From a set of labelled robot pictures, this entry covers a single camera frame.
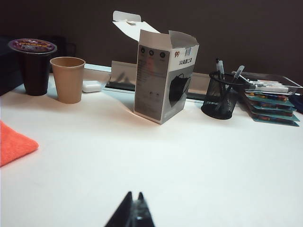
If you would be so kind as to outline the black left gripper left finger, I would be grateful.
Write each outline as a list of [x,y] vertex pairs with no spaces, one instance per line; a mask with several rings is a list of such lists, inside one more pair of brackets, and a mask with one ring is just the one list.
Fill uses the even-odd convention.
[[105,227],[128,227],[133,205],[132,192],[128,192],[117,207]]

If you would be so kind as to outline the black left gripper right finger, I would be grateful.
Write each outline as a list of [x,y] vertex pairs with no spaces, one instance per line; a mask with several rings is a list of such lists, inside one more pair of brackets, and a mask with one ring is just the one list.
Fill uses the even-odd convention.
[[142,192],[139,192],[137,200],[133,202],[132,226],[155,227],[148,204]]

